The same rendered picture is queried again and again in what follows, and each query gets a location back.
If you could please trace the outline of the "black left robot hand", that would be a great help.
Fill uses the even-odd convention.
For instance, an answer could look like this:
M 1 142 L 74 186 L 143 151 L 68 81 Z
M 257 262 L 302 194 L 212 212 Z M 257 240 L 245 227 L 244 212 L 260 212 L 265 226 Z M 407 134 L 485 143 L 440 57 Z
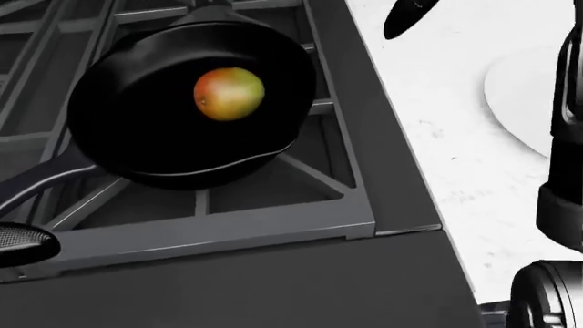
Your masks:
M 52 259 L 61 251 L 57 237 L 24 223 L 0 222 L 0 269 Z

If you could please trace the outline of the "grey stove burner grate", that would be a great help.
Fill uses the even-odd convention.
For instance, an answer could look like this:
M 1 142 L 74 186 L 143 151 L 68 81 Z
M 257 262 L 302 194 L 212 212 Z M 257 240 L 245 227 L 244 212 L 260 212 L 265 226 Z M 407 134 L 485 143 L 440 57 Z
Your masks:
M 317 70 L 317 98 L 298 140 L 250 176 L 209 190 L 169 191 L 120 177 L 73 180 L 18 212 L 59 239 L 47 261 L 0 269 L 0 282 L 289 242 L 372 237 L 373 210 L 331 73 L 317 0 L 243 0 L 237 13 L 296 11 Z

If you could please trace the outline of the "black cast iron pan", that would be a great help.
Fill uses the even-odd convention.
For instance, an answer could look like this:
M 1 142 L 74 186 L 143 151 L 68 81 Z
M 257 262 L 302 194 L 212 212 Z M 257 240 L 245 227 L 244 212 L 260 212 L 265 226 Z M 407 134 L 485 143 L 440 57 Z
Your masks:
M 198 79 L 224 67 L 249 70 L 265 87 L 248 117 L 219 122 L 195 104 Z M 315 85 L 308 52 L 268 26 L 206 21 L 122 37 L 77 81 L 65 151 L 0 182 L 0 218 L 43 190 L 95 174 L 167 190 L 245 177 L 296 141 Z

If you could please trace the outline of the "white round plate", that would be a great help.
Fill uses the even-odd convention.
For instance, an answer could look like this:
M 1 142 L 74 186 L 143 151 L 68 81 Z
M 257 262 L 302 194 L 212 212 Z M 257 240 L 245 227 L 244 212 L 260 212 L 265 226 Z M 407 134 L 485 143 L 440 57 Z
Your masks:
M 551 152 L 556 70 L 557 51 L 546 46 L 501 56 L 484 78 L 486 103 L 497 121 L 545 158 Z

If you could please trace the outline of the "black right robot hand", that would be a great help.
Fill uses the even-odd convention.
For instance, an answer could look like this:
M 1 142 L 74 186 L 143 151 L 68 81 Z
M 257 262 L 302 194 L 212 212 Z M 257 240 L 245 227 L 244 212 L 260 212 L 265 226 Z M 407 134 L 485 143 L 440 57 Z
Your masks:
M 440 0 L 397 0 L 384 21 L 384 38 L 393 40 L 417 24 Z

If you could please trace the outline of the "dark grey stove cooktop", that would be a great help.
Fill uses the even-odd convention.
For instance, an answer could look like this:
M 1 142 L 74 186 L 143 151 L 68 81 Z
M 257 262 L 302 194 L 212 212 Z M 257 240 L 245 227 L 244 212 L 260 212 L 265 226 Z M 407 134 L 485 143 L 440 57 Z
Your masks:
M 317 3 L 373 210 L 372 237 L 0 282 L 0 328 L 483 328 L 350 0 Z M 292 28 L 297 16 L 289 6 L 271 7 L 266 15 L 232 13 L 272 26 L 307 49 L 307 40 Z

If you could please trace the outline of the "red green mango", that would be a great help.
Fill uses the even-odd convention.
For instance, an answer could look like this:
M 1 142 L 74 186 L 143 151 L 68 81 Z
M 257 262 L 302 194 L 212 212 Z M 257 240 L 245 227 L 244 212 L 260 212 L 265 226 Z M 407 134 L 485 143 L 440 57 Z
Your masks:
M 193 88 L 199 111 L 210 119 L 232 121 L 247 117 L 265 97 L 260 78 L 240 67 L 222 67 L 201 76 Z

